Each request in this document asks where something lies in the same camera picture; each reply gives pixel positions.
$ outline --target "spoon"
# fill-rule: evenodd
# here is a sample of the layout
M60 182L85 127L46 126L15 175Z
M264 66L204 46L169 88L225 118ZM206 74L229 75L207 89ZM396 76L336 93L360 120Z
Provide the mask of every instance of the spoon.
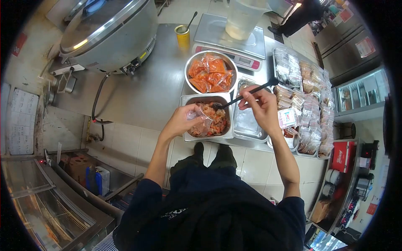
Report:
M271 78L267 83L265 83L265 84L263 84L263 85L261 85L261 86L259 86L259 87L256 87L256 88L252 89L252 90L250 91L250 93L253 94L253 93L255 93L255 92L259 91L259 90L262 90L262 89L266 88L267 86L275 86L275 85L277 85L278 83L279 83L279 80L277 80L276 78ZM225 104L225 105L222 105L222 104L220 104L220 103L213 103L211 107L212 107L214 110L225 109L226 107L230 106L231 104L234 104L234 103L236 103L237 101L242 100L242 99L243 99L243 96L239 96L239 97L235 98L234 100L230 101L229 103L227 103L227 104Z
M194 18L197 16L197 14L198 14L198 12L197 12L197 11L196 11L196 12L194 12L194 16L193 16L193 18L191 19L190 23L187 25L186 32L189 30L190 25L191 25L191 22L194 20Z

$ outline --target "stainless steel counter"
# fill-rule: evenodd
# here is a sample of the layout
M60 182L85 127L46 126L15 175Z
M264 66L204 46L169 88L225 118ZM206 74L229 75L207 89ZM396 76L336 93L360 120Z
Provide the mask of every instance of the stainless steel counter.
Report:
M180 96L195 94L184 79L184 66L191 52L183 53L178 49L174 33L178 25L158 26L155 48L133 76L112 75L106 80L96 106L98 118L161 131L179 105ZM196 29L197 25L190 26L191 47ZM272 48L285 47L267 36L264 40L266 60L262 69L253 72L238 68L240 75L258 84L265 84L274 76ZM311 62L302 54L296 54L299 59ZM72 93L57 94L53 106L90 116L104 74L84 70L73 75L77 82ZM273 152L267 144L242 139L215 142Z

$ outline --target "rice cooker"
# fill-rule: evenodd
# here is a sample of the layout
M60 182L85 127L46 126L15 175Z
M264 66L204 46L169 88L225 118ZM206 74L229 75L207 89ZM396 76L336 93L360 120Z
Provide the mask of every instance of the rice cooker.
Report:
M62 63L133 74L153 50L157 28L153 0L88 0L63 34Z

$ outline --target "yellow can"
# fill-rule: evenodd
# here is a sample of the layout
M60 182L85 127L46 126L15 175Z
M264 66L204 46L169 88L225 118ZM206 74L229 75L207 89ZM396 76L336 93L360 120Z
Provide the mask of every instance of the yellow can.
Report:
M190 29L187 30L187 26L179 25L174 29L177 36L178 47L182 50L188 50L190 48Z

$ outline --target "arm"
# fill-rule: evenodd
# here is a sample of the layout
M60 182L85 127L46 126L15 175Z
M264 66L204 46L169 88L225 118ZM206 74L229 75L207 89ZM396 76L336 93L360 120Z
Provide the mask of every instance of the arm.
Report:
M172 117L159 134L154 154L152 155L147 172L144 175L145 179L152 180L160 187L163 187L169 144L174 137L182 135L191 127L203 122L203 117L197 117L192 120L186 119L187 112L197 108L198 106L196 104L190 104L187 106L180 106L174 111Z
M251 107L257 123L271 137L279 174L285 187L283 197L300 197L300 172L279 127L276 96L266 90L251 95L249 91L255 87L249 86L240 93L244 99L240 101L239 108L244 110Z
M295 157L282 134L273 135L271 140L279 175L285 187L283 198L290 196L300 197L300 172Z

